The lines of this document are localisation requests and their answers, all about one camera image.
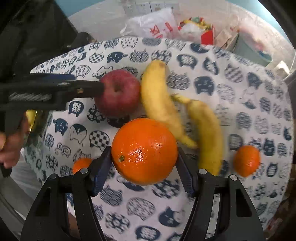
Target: banana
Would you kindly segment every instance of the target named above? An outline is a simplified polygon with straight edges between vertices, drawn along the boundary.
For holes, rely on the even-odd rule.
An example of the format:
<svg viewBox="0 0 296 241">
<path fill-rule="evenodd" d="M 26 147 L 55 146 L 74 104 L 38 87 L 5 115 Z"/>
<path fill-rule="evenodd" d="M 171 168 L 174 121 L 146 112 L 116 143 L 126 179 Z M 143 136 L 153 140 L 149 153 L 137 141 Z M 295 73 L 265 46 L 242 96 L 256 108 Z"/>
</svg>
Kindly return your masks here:
<svg viewBox="0 0 296 241">
<path fill-rule="evenodd" d="M 180 94 L 174 94 L 172 98 L 185 104 L 190 119 L 197 126 L 200 148 L 198 167 L 217 176 L 223 158 L 223 135 L 219 120 L 212 109 L 202 101 L 192 100 Z"/>
<path fill-rule="evenodd" d="M 153 60 L 147 66 L 141 81 L 141 98 L 149 118 L 164 123 L 176 140 L 189 148 L 197 148 L 197 143 L 186 135 L 181 117 L 167 91 L 164 62 Z"/>
</svg>

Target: apple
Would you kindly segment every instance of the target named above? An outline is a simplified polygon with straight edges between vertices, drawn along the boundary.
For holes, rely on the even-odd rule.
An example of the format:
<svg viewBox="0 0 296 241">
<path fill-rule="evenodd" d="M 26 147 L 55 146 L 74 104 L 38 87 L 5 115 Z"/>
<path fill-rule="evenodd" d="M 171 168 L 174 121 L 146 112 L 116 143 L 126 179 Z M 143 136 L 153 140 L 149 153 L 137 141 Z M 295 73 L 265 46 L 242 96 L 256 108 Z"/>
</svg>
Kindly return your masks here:
<svg viewBox="0 0 296 241">
<path fill-rule="evenodd" d="M 116 69 L 105 74 L 100 82 L 104 84 L 104 92 L 95 97 L 94 101 L 104 116 L 120 118 L 137 108 L 140 83 L 130 72 Z"/>
</svg>

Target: cat print tablecloth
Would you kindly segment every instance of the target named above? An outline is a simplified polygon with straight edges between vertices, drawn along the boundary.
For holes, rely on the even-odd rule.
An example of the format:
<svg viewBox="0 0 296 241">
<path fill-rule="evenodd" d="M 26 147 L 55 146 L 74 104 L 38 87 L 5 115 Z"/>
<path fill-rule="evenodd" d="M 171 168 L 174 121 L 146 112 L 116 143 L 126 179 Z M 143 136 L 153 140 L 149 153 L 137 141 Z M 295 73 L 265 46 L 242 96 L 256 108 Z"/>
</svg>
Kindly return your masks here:
<svg viewBox="0 0 296 241">
<path fill-rule="evenodd" d="M 265 228 L 285 192 L 294 150 L 287 87 L 271 70 L 211 45 L 123 37 L 72 50 L 38 65 L 31 73 L 74 74 L 77 79 L 99 81 L 114 69 L 124 69 L 140 81 L 154 59 L 167 64 L 171 93 L 206 102 L 220 119 L 225 143 L 221 176 L 236 174 L 232 159 L 240 146 L 253 145 L 260 151 L 258 169 L 239 178 Z M 184 108 L 176 107 L 192 135 Z M 140 116 L 145 116 L 142 107 L 120 119 L 107 118 L 92 98 L 75 99 L 65 111 L 49 115 L 36 146 L 25 149 L 25 159 L 42 183 L 51 173 L 70 175 L 75 161 L 100 156 L 118 129 Z M 184 151 L 196 161 L 194 151 L 185 147 Z M 67 199 L 74 214 L 72 195 Z M 92 200 L 103 232 L 120 241 L 179 240 L 194 202 L 184 192 L 175 168 L 161 183 L 138 186 L 112 167 L 103 191 Z M 215 230 L 218 200 L 216 194 L 207 237 Z"/>
</svg>

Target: tangerine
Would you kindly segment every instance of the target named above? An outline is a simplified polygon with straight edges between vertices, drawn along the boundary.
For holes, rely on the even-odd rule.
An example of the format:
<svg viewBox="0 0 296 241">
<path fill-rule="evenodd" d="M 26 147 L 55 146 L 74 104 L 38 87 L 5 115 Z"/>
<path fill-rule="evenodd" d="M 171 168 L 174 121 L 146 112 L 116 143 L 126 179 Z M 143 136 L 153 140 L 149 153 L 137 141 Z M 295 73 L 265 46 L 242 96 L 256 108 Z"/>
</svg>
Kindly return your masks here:
<svg viewBox="0 0 296 241">
<path fill-rule="evenodd" d="M 89 165 L 91 164 L 92 160 L 90 158 L 80 158 L 78 159 L 73 167 L 72 167 L 72 170 L 73 170 L 73 174 L 75 174 L 76 172 L 78 172 L 81 168 L 84 168 L 84 167 L 89 167 Z"/>
<path fill-rule="evenodd" d="M 242 177 L 251 175 L 258 168 L 260 154 L 256 147 L 246 145 L 240 147 L 233 160 L 233 167 Z"/>
<path fill-rule="evenodd" d="M 120 128 L 111 152 L 117 171 L 137 185 L 164 180 L 178 156 L 173 134 L 163 123 L 149 118 L 131 120 Z"/>
</svg>

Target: tablecloth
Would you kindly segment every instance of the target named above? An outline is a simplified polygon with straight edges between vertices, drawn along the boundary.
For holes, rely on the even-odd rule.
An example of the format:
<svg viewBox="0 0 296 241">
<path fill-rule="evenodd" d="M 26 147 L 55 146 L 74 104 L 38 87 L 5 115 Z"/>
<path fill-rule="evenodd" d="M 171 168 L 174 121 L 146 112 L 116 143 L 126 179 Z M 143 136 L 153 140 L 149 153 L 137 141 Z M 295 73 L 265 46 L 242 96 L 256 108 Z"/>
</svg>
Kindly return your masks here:
<svg viewBox="0 0 296 241">
<path fill-rule="evenodd" d="M 221 176 L 236 174 L 232 159 L 240 146 L 253 145 L 260 151 L 258 169 L 247 178 L 238 176 L 265 228 L 285 192 L 294 149 L 287 87 L 271 70 L 211 45 L 122 37 L 72 50 L 31 73 L 75 74 L 77 79 L 99 81 L 111 70 L 124 69 L 140 80 L 154 59 L 166 62 L 171 93 L 206 102 L 220 119 L 225 143 Z M 192 135 L 184 108 L 176 106 Z M 72 174 L 75 161 L 100 156 L 124 123 L 143 115 L 141 107 L 124 118 L 107 118 L 92 98 L 74 99 L 66 111 L 50 114 L 39 142 L 26 147 L 25 159 L 42 183 L 52 173 Z M 184 147 L 184 151 L 196 161 L 193 150 Z M 75 214 L 72 195 L 67 194 L 67 199 L 69 211 Z M 179 240 L 194 202 L 184 192 L 175 168 L 161 183 L 138 186 L 112 167 L 103 191 L 92 200 L 103 232 L 120 241 Z M 207 237 L 214 233 L 218 206 L 216 194 Z"/>
</svg>

